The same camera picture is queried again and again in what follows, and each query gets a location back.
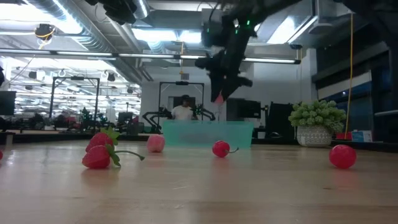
man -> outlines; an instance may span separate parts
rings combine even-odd
[[[172,110],[173,119],[179,121],[197,120],[198,118],[193,114],[192,108],[189,107],[189,96],[182,96],[182,105],[176,106]]]

white planter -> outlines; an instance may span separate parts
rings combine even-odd
[[[297,141],[305,147],[327,147],[331,143],[331,133],[323,126],[299,126]]]

cherry stem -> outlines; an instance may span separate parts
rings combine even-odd
[[[226,150],[226,151],[228,152],[228,154],[230,154],[230,153],[235,153],[235,152],[237,152],[238,150],[239,150],[239,148],[237,147],[235,151],[232,151],[232,152],[229,152],[228,150]]]
[[[143,160],[145,159],[144,156],[142,156],[142,155],[140,155],[140,154],[137,154],[137,153],[135,153],[135,152],[131,152],[131,151],[115,151],[114,153],[119,153],[119,152],[125,152],[125,153],[130,153],[130,154],[136,155],[136,156],[138,156],[138,158],[139,158],[141,161],[143,161]]]

wooden table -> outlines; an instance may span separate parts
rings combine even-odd
[[[88,170],[87,142],[13,145],[0,167],[0,223],[397,223],[398,154],[358,151],[338,170],[327,149],[253,146],[227,159],[211,149],[121,156]]]

teal plastic bin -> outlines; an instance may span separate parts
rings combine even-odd
[[[226,141],[231,147],[251,147],[254,124],[245,121],[173,121],[163,123],[166,146],[211,147]]]

